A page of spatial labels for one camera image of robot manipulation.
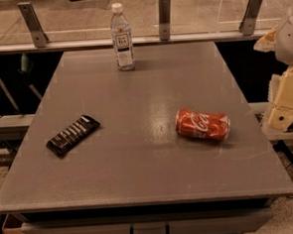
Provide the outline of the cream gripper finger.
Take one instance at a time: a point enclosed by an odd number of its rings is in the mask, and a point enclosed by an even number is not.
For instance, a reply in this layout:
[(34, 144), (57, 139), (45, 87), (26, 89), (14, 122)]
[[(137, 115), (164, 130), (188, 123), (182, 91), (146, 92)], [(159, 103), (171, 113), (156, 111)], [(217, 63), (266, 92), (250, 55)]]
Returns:
[(282, 75), (271, 76), (267, 97), (270, 105), (267, 125), (274, 129), (287, 130), (293, 122), (293, 65)]
[(253, 45), (254, 50), (262, 53), (275, 51), (276, 30), (276, 26), (272, 27), (262, 38), (257, 40)]

